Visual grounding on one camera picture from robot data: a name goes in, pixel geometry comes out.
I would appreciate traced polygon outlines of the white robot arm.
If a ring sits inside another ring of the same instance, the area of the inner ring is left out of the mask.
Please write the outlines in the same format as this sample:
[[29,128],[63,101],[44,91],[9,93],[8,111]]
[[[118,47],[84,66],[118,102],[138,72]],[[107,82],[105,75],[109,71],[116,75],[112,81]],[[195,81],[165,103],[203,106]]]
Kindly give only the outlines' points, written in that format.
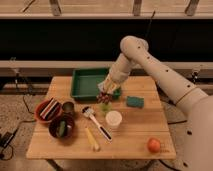
[[120,54],[105,80],[101,92],[112,94],[138,64],[187,117],[187,133],[182,171],[213,171],[213,95],[160,62],[148,52],[146,40],[125,36]]

